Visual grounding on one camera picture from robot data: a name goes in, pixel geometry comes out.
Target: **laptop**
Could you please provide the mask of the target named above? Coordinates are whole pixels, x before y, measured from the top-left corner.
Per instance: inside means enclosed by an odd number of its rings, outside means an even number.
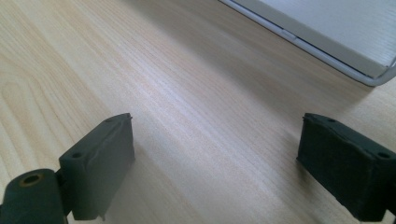
[[[394,0],[220,0],[349,77],[396,76]]]

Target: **wooden table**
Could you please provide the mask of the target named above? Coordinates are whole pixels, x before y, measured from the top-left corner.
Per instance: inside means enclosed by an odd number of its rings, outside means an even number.
[[[396,80],[366,87],[218,1],[0,3],[0,193],[130,112],[106,223],[358,223],[296,162],[302,116],[396,150],[395,98]]]

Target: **wood grain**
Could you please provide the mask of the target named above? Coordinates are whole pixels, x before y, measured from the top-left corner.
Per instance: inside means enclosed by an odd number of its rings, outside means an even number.
[[[2,1],[0,193],[130,112],[136,162],[106,223],[358,223],[295,161],[302,116],[396,150],[395,87],[218,1]]]

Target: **mounting hole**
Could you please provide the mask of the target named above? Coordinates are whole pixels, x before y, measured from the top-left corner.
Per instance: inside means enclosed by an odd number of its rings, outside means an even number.
[[[390,155],[388,155],[387,153],[384,152],[378,152],[377,154],[379,157],[384,158],[384,159],[389,159]]]
[[[43,178],[43,174],[31,174],[26,176],[24,179],[20,181],[20,186],[21,187],[30,187],[35,185],[36,183],[40,182],[40,180]]]
[[[73,157],[74,159],[80,158],[81,156],[82,156],[82,154],[79,153],[79,152],[76,152],[75,154],[72,155],[72,157]]]

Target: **black plastic part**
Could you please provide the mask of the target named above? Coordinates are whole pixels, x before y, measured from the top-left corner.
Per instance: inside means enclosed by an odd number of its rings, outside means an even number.
[[[105,217],[134,161],[131,115],[104,120],[59,159],[56,174],[35,170],[13,179],[0,206],[0,224],[64,224]]]
[[[396,154],[346,125],[305,114],[297,160],[359,221],[394,212]]]
[[[41,169],[13,179],[6,188],[0,223],[67,223],[55,173]]]
[[[61,156],[75,220],[105,216],[133,160],[130,114],[106,119]]]

